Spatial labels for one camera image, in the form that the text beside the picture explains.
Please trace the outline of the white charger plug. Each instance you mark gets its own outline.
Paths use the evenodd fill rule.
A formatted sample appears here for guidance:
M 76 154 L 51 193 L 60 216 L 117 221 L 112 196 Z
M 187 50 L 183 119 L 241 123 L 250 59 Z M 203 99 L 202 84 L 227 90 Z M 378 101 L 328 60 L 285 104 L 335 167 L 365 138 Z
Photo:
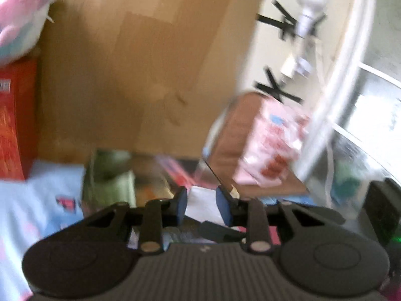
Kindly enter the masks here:
M 307 46 L 318 20 L 324 16 L 326 0 L 296 0 L 301 11 L 294 29 L 294 45 L 291 53 L 281 67 L 285 78 L 293 78 L 296 74 L 307 77 L 311 72 L 311 64 L 307 61 Z

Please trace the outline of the pink blue unicorn plush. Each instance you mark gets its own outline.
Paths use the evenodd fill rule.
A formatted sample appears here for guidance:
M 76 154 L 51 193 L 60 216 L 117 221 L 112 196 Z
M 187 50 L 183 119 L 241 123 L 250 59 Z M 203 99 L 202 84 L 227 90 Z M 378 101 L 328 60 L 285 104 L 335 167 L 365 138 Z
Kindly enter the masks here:
M 1 0 L 1 66 L 27 55 L 36 46 L 50 5 L 57 0 Z

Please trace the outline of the white jelly cup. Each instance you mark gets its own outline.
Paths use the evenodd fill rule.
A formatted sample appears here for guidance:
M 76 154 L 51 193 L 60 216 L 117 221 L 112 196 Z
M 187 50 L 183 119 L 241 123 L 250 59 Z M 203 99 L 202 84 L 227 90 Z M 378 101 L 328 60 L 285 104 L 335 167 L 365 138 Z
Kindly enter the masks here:
M 207 188 L 191 187 L 187 195 L 185 215 L 199 222 L 210 221 L 224 225 L 216 205 L 216 192 Z

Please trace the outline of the red spicy snack pack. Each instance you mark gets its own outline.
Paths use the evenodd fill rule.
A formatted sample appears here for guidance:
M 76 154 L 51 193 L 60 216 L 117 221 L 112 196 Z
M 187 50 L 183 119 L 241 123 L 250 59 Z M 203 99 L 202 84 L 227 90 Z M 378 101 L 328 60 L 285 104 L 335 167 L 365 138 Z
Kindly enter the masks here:
M 205 185 L 204 168 L 199 160 L 176 159 L 170 156 L 157 156 L 157 163 L 176 186 L 190 190 L 193 186 Z

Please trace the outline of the blue Peppa Pig bedsheet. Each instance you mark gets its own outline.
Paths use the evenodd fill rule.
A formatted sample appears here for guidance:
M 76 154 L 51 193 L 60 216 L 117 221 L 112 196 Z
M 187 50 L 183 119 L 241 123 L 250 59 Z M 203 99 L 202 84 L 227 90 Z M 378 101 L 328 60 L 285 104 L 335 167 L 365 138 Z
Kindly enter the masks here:
M 26 181 L 1 181 L 1 300 L 27 300 L 22 258 L 37 241 L 82 220 L 82 165 L 36 161 Z

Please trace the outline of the light green wafer pack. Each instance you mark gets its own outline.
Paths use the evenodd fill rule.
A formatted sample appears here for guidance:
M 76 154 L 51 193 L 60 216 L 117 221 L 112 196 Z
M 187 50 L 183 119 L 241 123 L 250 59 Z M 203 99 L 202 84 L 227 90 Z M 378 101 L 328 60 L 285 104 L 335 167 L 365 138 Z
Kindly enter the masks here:
M 135 207 L 133 155 L 118 149 L 96 149 L 88 161 L 83 179 L 81 201 L 97 211 L 117 202 Z

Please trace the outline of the pink fried dough snack bag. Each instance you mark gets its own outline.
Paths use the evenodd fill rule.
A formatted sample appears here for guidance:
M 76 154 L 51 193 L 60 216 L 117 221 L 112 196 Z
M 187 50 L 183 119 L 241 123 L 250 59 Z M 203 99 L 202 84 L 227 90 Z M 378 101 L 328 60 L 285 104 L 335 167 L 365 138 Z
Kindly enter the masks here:
M 239 185 L 280 186 L 301 152 L 310 117 L 303 108 L 265 98 L 233 175 Z

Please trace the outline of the red gift bag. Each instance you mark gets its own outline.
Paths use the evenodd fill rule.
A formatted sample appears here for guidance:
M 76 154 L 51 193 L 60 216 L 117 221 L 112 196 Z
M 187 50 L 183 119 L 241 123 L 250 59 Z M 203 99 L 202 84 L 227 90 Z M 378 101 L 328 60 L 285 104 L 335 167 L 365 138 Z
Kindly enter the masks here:
M 25 181 L 37 157 L 37 59 L 1 68 L 1 178 Z

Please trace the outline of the wooden headboard panel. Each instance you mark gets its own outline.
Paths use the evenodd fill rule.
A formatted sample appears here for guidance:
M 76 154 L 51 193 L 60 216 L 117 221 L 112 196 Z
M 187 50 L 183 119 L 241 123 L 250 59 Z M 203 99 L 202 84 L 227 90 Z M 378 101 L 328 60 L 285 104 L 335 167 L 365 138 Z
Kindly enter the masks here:
M 46 160 L 97 147 L 198 158 L 261 0 L 59 0 L 41 36 Z

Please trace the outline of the brown seat cushion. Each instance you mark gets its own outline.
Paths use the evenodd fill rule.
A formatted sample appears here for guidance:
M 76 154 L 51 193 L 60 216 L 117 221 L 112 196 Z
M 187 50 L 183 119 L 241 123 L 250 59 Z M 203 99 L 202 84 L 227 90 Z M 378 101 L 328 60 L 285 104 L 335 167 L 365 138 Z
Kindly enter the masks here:
M 230 191 L 237 188 L 242 198 L 261 196 L 296 196 L 308 194 L 307 187 L 295 174 L 288 173 L 279 186 L 263 188 L 257 185 L 237 185 L 232 179 L 251 132 L 254 118 L 268 96 L 251 91 L 237 97 L 227 108 L 218 133 L 204 160 L 220 185 Z

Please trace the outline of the black sheep print box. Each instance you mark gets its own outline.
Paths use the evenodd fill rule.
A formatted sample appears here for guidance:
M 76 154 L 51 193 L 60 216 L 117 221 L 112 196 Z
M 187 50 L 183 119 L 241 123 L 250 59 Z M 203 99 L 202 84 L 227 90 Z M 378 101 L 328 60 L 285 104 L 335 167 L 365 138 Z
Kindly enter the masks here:
M 146 202 L 153 199 L 172 199 L 182 186 L 176 186 L 170 181 L 169 176 L 157 163 L 157 156 L 144 154 L 133 155 L 133 172 L 135 174 L 135 207 L 144 207 Z M 207 188 L 216 191 L 218 180 L 205 164 L 199 160 L 204 168 L 203 179 Z M 85 217 L 100 211 L 86 208 L 81 201 L 81 208 Z M 162 231 L 163 244 L 168 247 L 171 243 L 225 243 L 238 242 L 244 238 L 244 234 L 236 232 L 225 225 L 219 225 L 210 221 L 199 222 L 185 215 L 183 224 L 179 227 L 167 227 Z

